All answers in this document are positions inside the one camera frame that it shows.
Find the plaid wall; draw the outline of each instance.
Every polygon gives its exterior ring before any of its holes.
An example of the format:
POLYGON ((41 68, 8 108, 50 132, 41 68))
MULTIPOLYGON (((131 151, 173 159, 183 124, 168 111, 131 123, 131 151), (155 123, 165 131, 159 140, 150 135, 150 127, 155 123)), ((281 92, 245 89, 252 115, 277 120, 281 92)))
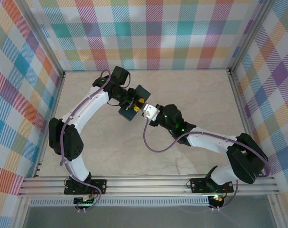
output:
POLYGON ((33 171, 59 79, 14 1, 0 0, 0 228, 33 171))
POLYGON ((258 1, 27 2, 64 69, 103 70, 226 68, 258 1))
POLYGON ((232 58, 231 58, 228 66, 227 66, 228 68, 231 68, 231 67, 232 67, 232 65, 233 65, 233 63, 234 63, 234 61, 235 61, 235 58, 236 58, 237 55, 239 54, 240 48, 242 47, 242 45, 244 44, 245 40, 247 39, 248 33, 249 33, 249 31, 251 31, 252 26, 254 25, 254 22, 256 21, 258 15, 259 15, 259 12, 260 12, 260 10, 261 10, 261 8, 262 8, 262 6, 263 6, 263 3, 264 3, 265 1, 266 1, 266 0, 259 0, 258 5, 257 5, 256 8, 254 9, 254 12, 253 12, 253 14, 252 14, 252 16, 251 16, 251 18, 250 18, 247 26, 246 26, 246 29, 244 30, 244 32, 243 32, 243 34, 242 34, 242 36, 241 36, 241 39, 240 39, 240 41, 239 41, 239 43, 238 43, 238 46, 236 47, 236 49, 235 49, 234 52, 233 52, 232 58))
POLYGON ((252 133, 269 156, 288 213, 288 0, 276 0, 236 73, 252 133))

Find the metal rail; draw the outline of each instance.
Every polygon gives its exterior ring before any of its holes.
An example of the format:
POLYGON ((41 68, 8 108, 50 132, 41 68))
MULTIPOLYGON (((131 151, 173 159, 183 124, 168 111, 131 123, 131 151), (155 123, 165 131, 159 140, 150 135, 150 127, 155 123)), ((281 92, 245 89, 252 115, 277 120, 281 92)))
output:
MULTIPOLYGON (((106 179, 106 196, 147 197, 147 196, 208 196, 216 193, 191 193, 186 186, 190 178, 203 178, 204 175, 172 176, 109 176, 94 177, 106 179)), ((66 197, 64 181, 66 177, 25 179, 20 197, 66 197)), ((273 177, 260 178, 254 184, 239 181, 238 195, 278 194, 279 190, 273 177)))

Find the cable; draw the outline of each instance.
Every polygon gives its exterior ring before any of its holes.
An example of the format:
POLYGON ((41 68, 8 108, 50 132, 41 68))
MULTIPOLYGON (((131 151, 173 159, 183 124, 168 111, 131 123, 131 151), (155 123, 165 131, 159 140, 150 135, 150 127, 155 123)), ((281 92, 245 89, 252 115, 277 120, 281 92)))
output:
POLYGON ((123 89, 127 88, 127 87, 130 85, 130 82, 131 82, 131 75, 130 75, 130 73, 128 74, 128 76, 129 76, 129 82, 128 82, 128 85, 125 86, 125 87, 122 87, 123 89))
POLYGON ((107 104, 110 105, 110 106, 119 106, 120 105, 120 103, 115 105, 115 104, 110 104, 109 102, 107 102, 107 104))
POLYGON ((233 201, 234 197, 236 196, 237 192, 238 192, 238 189, 239 189, 239 181, 236 180, 236 185, 235 185, 235 190, 234 190, 234 193, 233 193, 233 196, 232 198, 230 199, 230 201, 228 203, 226 203, 225 205, 223 205, 221 207, 222 208, 226 208, 229 204, 231 204, 231 202, 233 201))
POLYGON ((187 181, 186 186, 187 186, 188 188, 191 188, 191 186, 188 185, 189 182, 190 182, 190 180, 187 181))
POLYGON ((64 186, 65 186, 66 188, 69 187, 69 186, 66 184, 66 182, 67 182, 68 179, 69 179, 69 178, 66 178, 66 179, 64 180, 64 186))
POLYGON ((220 209, 222 209, 222 208, 227 207, 227 205, 229 205, 229 204, 232 202, 233 198, 234 198, 235 195, 236 195, 236 192, 237 192, 237 190, 238 190, 238 187, 239 187, 239 183, 238 183, 238 181, 237 181, 235 193, 234 193, 234 195, 232 196, 232 199, 231 199, 228 203, 226 203, 223 207, 221 207, 221 208, 217 208, 217 207, 215 207, 215 206, 213 206, 213 205, 209 205, 209 206, 212 207, 211 210, 210 210, 210 209, 206 209, 206 210, 198 211, 198 212, 188 211, 188 210, 183 209, 183 208, 180 208, 180 207, 178 207, 178 209, 181 210, 181 211, 183 211, 183 212, 189 213, 189 214, 202 214, 202 213, 206 213, 206 212, 218 211, 218 212, 222 213, 227 219, 229 219, 230 222, 232 222, 232 223, 235 224, 236 226, 238 226, 238 227, 243 227, 241 224, 238 224, 238 223, 237 223, 236 221, 234 221, 231 217, 229 217, 229 216, 226 215, 223 211, 220 210, 220 209))
POLYGON ((64 151, 64 132, 65 132, 66 126, 68 125, 69 121, 73 118, 73 116, 75 115, 75 113, 76 113, 88 100, 92 99, 95 95, 97 95, 100 91, 102 91, 102 89, 104 89, 104 87, 110 82, 110 79, 111 79, 110 70, 103 70, 103 71, 101 72, 101 76, 100 76, 100 77, 102 77, 103 73, 106 72, 106 71, 109 73, 109 77, 108 77, 107 81, 105 82, 105 84, 102 85, 102 86, 101 86, 97 91, 95 91, 93 94, 91 94, 91 95, 89 95, 88 97, 86 97, 86 98, 72 111, 72 113, 70 114, 70 116, 69 116, 69 117, 67 118, 67 120, 65 121, 64 126, 63 126, 63 128, 62 128, 62 130, 61 130, 61 132, 60 132, 60 150, 61 150, 62 159, 61 159, 59 165, 62 166, 63 164, 65 164, 66 169, 68 170, 68 172, 70 173, 71 177, 72 177, 74 180, 76 180, 77 182, 79 182, 79 183, 81 183, 81 184, 83 184, 83 185, 86 185, 86 186, 89 186, 89 187, 91 187, 91 188, 93 188, 93 189, 96 189, 96 190, 98 190, 98 192, 99 192, 99 197, 98 197, 98 199, 94 202, 94 204, 93 204, 92 206, 88 207, 86 210, 91 210, 91 209, 98 203, 98 201, 101 199, 102 191, 101 191, 98 187, 96 187, 96 186, 94 186, 94 185, 91 185, 91 184, 88 184, 88 183, 85 183, 85 182, 81 181, 80 179, 78 179, 76 176, 73 175, 73 172, 72 172, 72 170, 70 169, 70 167, 68 166, 67 161, 65 161, 66 159, 65 159, 65 151, 64 151))
POLYGON ((149 119, 146 118, 146 120, 147 120, 147 121, 146 121, 146 125, 145 125, 145 128, 144 128, 143 139, 144 139, 144 144, 145 144, 145 146, 146 146, 149 150, 151 150, 152 152, 155 152, 155 153, 165 152, 165 151, 169 150, 170 148, 172 148, 172 147, 177 143, 177 141, 179 141, 181 138, 183 138, 183 137, 186 136, 186 135, 191 135, 191 134, 201 134, 201 135, 203 135, 203 134, 205 134, 205 135, 209 135, 209 136, 211 136, 211 137, 213 137, 213 138, 222 139, 222 140, 229 141, 229 142, 231 142, 231 143, 238 144, 238 145, 244 147, 245 149, 249 150, 250 152, 252 152, 253 154, 255 154, 258 158, 260 158, 261 161, 265 164, 265 172, 266 172, 266 174, 265 174, 265 175, 260 175, 259 177, 268 177, 268 176, 271 175, 270 165, 269 165, 268 162, 267 162, 261 155, 259 155, 254 149, 252 149, 252 148, 250 148, 249 146, 247 146, 247 145, 245 145, 245 144, 243 144, 243 143, 241 143, 241 142, 238 142, 238 141, 236 141, 236 140, 227 139, 227 138, 225 138, 225 137, 223 137, 223 136, 219 136, 219 135, 212 134, 212 133, 208 133, 208 132, 186 132, 186 133, 180 135, 177 139, 175 139, 175 141, 174 141, 173 143, 171 143, 167 148, 165 148, 165 149, 163 149, 163 150, 160 150, 160 151, 154 150, 154 149, 152 149, 152 148, 148 145, 147 140, 146 140, 146 130, 147 130, 147 127, 148 127, 149 119))
POLYGON ((227 197, 227 193, 228 193, 228 190, 227 190, 227 187, 226 187, 226 185, 224 185, 224 188, 225 188, 225 196, 224 196, 224 197, 222 197, 222 199, 225 199, 225 198, 227 197))
POLYGON ((77 212, 79 212, 80 211, 80 209, 79 209, 79 204, 81 203, 81 202, 86 202, 86 201, 80 201, 80 202, 77 202, 77 204, 76 204, 76 209, 77 209, 77 212))

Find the marble floor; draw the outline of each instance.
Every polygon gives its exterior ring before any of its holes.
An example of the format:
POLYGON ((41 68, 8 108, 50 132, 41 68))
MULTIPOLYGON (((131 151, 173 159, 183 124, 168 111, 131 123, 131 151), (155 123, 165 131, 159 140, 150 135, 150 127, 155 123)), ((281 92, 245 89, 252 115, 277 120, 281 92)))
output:
MULTIPOLYGON (((69 112, 89 91, 100 72, 68 72, 55 116, 69 112)), ((131 71, 130 87, 147 89, 152 105, 175 104, 189 123, 227 135, 239 135, 243 126, 225 70, 131 71)), ((206 174, 213 166, 228 163, 218 153, 176 144, 163 153, 145 147, 145 119, 137 114, 129 122, 119 107, 104 105, 81 133, 83 159, 92 175, 206 174)), ((173 138, 162 127, 147 129, 147 141, 164 149, 173 138)), ((47 146, 40 176, 67 176, 60 156, 47 146)))

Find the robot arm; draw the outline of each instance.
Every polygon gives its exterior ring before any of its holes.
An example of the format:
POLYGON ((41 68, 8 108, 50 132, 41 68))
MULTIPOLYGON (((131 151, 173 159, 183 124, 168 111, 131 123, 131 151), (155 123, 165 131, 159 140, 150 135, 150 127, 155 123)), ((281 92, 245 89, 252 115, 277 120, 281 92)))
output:
POLYGON ((180 144, 206 148, 228 157, 229 165, 213 167, 205 178, 206 185, 213 191, 221 189, 221 185, 233 180, 240 179, 252 184, 264 168, 264 162, 248 148, 240 146, 240 143, 253 149, 264 160, 268 159, 248 134, 229 136, 205 131, 184 121, 181 112, 174 104, 165 107, 145 104, 143 116, 151 120, 149 125, 166 128, 174 139, 185 135, 177 141, 180 144))
POLYGON ((91 179, 91 174, 81 155, 84 144, 80 137, 88 120, 100 107, 113 98, 120 102, 119 114, 131 121, 150 95, 140 85, 136 89, 129 88, 128 90, 122 87, 128 76, 130 73, 127 70, 115 67, 110 79, 108 79, 109 76, 96 79, 93 87, 79 104, 62 118, 53 118, 49 122, 49 145, 58 155, 61 155, 61 131, 66 123, 63 136, 65 163, 71 175, 80 181, 86 182, 91 179))

